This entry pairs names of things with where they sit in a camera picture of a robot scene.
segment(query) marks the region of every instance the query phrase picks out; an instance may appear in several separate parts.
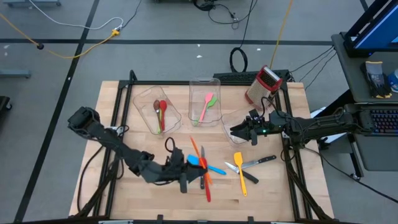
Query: computer monitor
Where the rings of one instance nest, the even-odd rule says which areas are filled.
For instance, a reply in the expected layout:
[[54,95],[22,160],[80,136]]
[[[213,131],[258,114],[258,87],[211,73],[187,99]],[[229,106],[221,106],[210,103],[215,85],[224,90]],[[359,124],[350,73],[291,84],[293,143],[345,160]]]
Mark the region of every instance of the computer monitor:
[[376,0],[344,38],[350,57],[398,52],[398,0]]

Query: pink spatula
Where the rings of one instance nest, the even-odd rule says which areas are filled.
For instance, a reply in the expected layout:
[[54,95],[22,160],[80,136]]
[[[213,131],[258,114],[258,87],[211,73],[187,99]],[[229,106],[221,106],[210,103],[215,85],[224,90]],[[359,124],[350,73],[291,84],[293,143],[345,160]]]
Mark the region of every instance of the pink spatula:
[[201,112],[199,122],[203,121],[203,117],[205,116],[206,113],[207,104],[211,101],[212,98],[213,98],[213,93],[207,93],[205,97],[205,106],[203,107],[203,111]]

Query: clear plastic container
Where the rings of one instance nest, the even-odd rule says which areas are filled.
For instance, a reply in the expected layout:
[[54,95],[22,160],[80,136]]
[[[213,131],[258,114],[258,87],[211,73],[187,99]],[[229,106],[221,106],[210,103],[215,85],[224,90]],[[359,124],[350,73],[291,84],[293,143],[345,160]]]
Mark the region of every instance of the clear plastic container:
[[[268,114],[271,113],[271,110],[269,109],[268,106],[265,106],[265,107],[266,107],[266,109],[265,109],[265,113],[264,113],[264,118],[266,121],[268,121],[269,120]],[[237,147],[237,146],[241,146],[241,145],[244,145],[249,142],[249,141],[246,141],[239,137],[231,135],[230,128],[232,128],[238,124],[241,124],[246,119],[246,116],[250,116],[249,111],[251,111],[253,109],[256,109],[257,112],[259,113],[259,115],[262,114],[262,109],[259,110],[258,108],[255,108],[253,105],[247,106],[240,110],[236,110],[232,113],[223,114],[223,116],[221,118],[221,121],[223,123],[223,131],[224,131],[224,134],[231,146]]]
[[221,82],[217,78],[196,78],[189,82],[188,118],[192,125],[218,124],[221,119],[220,85]]
[[[167,104],[167,108],[162,115],[164,116],[164,130],[160,129],[161,123],[159,122],[158,114],[154,109],[154,102],[156,100],[164,100]],[[181,127],[181,114],[167,98],[162,87],[154,86],[149,88],[134,97],[132,102],[134,103],[134,106],[136,106],[152,134],[163,136],[165,133],[172,133]]]

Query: keyboard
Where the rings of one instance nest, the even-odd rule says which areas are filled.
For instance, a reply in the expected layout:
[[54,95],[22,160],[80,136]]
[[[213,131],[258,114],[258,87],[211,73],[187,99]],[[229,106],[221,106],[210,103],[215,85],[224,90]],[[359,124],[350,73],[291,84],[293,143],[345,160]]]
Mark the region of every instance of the keyboard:
[[[284,81],[290,82],[292,77],[288,70],[273,70],[273,72]],[[259,72],[229,72],[229,73],[215,73],[213,78],[218,78],[221,82],[241,82],[251,84]]]
[[365,114],[374,128],[372,136],[398,136],[398,106],[372,106]]

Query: yellow spatula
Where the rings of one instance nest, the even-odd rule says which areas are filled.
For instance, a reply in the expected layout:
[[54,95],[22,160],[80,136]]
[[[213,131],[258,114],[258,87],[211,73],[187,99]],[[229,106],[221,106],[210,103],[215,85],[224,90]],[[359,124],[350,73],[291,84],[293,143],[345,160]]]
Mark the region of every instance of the yellow spatula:
[[242,185],[243,195],[247,196],[248,192],[246,191],[246,185],[244,184],[243,173],[242,173],[242,163],[243,163],[242,152],[235,152],[234,160],[235,160],[235,164],[239,167],[239,175],[241,176],[241,185]]

